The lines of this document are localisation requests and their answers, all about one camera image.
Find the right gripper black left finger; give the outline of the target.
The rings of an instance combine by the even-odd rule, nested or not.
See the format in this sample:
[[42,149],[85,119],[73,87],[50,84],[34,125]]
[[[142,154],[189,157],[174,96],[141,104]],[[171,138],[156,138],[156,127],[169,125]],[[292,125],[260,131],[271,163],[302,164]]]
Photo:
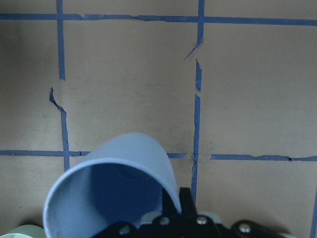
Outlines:
[[162,215],[165,217],[180,217],[181,213],[177,211],[168,192],[162,189]]

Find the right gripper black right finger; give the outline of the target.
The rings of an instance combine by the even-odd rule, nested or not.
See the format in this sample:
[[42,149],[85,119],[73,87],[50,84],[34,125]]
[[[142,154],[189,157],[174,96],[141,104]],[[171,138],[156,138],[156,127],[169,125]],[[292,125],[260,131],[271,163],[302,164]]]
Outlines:
[[182,216],[196,216],[198,214],[190,188],[181,187],[179,190],[179,199]]

